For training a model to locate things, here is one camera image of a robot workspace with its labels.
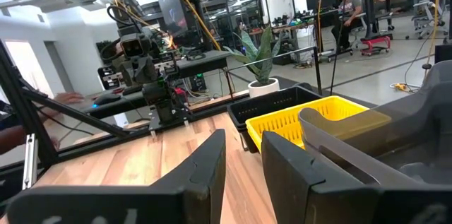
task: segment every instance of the black plastic bin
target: black plastic bin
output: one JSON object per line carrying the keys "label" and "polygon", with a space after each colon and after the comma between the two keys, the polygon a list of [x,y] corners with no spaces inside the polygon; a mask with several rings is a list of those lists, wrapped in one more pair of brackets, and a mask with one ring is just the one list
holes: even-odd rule
{"label": "black plastic bin", "polygon": [[251,137],[248,135],[245,121],[263,114],[268,114],[295,105],[300,105],[322,98],[301,86],[294,86],[278,92],[269,93],[257,98],[250,98],[227,106],[227,112],[231,117],[235,128],[248,146],[250,153],[258,151]]}

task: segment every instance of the yellow cable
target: yellow cable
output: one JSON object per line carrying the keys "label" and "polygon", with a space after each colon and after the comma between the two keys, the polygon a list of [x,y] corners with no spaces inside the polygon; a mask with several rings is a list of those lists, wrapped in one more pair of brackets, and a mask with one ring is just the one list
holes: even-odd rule
{"label": "yellow cable", "polygon": [[319,0],[319,7],[317,8],[317,22],[318,22],[318,30],[317,30],[317,45],[319,46],[319,53],[322,53],[322,36],[320,34],[321,28],[320,28],[320,8],[321,8],[322,0]]}
{"label": "yellow cable", "polygon": [[193,12],[193,14],[196,16],[196,18],[198,19],[199,24],[201,25],[201,27],[204,29],[204,32],[206,33],[206,35],[212,40],[213,45],[215,45],[215,47],[217,48],[218,51],[221,51],[221,47],[220,45],[217,43],[217,41],[215,40],[215,38],[212,36],[212,34],[210,33],[210,31],[207,29],[206,25],[204,24],[204,22],[201,20],[201,17],[198,15],[198,13],[196,12],[195,8],[191,5],[189,0],[185,0],[185,3],[187,3],[187,5],[189,6],[191,12]]}
{"label": "yellow cable", "polygon": [[[126,8],[126,6],[125,6],[121,1],[118,1],[118,2],[119,2],[119,4],[120,4],[123,8]],[[169,35],[169,34],[167,34],[166,32],[162,31],[161,29],[158,29],[158,28],[156,28],[156,27],[150,25],[149,23],[145,22],[143,19],[139,18],[139,17],[138,17],[135,13],[133,13],[132,11],[129,11],[129,13],[131,14],[131,16],[132,16],[133,18],[135,18],[136,20],[138,20],[140,23],[142,23],[142,24],[144,24],[144,25],[146,25],[146,26],[149,26],[149,27],[151,27],[151,28],[154,29],[154,30],[158,30],[160,33],[162,33],[162,34],[164,34],[164,35]],[[165,42],[167,42],[168,47],[173,47],[174,49],[176,49],[177,47],[176,47],[176,45],[173,43],[172,39],[173,39],[173,37],[172,37],[171,35],[169,35],[169,40],[168,40],[168,41],[165,40]]]}
{"label": "yellow cable", "polygon": [[[427,63],[430,62],[430,56],[432,55],[432,50],[433,50],[433,46],[435,43],[435,37],[436,37],[436,27],[438,26],[438,6],[439,6],[439,0],[435,0],[435,19],[434,19],[434,27],[433,27],[433,39],[432,39],[432,44],[430,45],[430,50],[429,50],[429,55],[427,57]],[[425,70],[424,72],[424,81],[425,78],[427,77],[427,70]]]}

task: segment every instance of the man sitting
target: man sitting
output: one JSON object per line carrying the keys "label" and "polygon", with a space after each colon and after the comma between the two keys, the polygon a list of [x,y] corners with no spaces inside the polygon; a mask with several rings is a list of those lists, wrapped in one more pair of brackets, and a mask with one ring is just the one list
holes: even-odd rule
{"label": "man sitting", "polygon": [[350,42],[348,42],[348,35],[353,28],[360,26],[361,22],[356,17],[357,15],[362,13],[361,0],[342,0],[342,3],[339,6],[339,11],[342,11],[344,4],[345,11],[343,14],[344,25],[342,25],[342,32],[340,33],[341,21],[336,22],[335,26],[331,30],[331,33],[333,33],[334,38],[336,39],[336,42],[339,41],[339,47],[342,50],[346,50],[350,47]]}

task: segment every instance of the person's hand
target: person's hand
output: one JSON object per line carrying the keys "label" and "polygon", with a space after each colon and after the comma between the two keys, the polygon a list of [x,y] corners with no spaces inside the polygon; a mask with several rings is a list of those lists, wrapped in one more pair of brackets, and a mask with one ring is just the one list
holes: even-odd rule
{"label": "person's hand", "polygon": [[348,19],[347,21],[345,21],[344,25],[345,26],[350,26],[350,24],[352,24],[352,21],[350,19]]}
{"label": "person's hand", "polygon": [[83,96],[80,93],[58,93],[54,100],[61,104],[69,105],[82,102]]}

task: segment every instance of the yellow basket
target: yellow basket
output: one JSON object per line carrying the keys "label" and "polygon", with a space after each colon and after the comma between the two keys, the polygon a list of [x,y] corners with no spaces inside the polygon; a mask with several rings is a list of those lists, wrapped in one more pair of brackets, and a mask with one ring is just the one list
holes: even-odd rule
{"label": "yellow basket", "polygon": [[323,117],[331,121],[351,117],[369,109],[344,98],[330,96],[248,119],[246,121],[248,134],[253,139],[259,152],[261,152],[263,131],[274,131],[299,147],[304,148],[302,126],[298,120],[298,113],[305,107],[317,110]]}

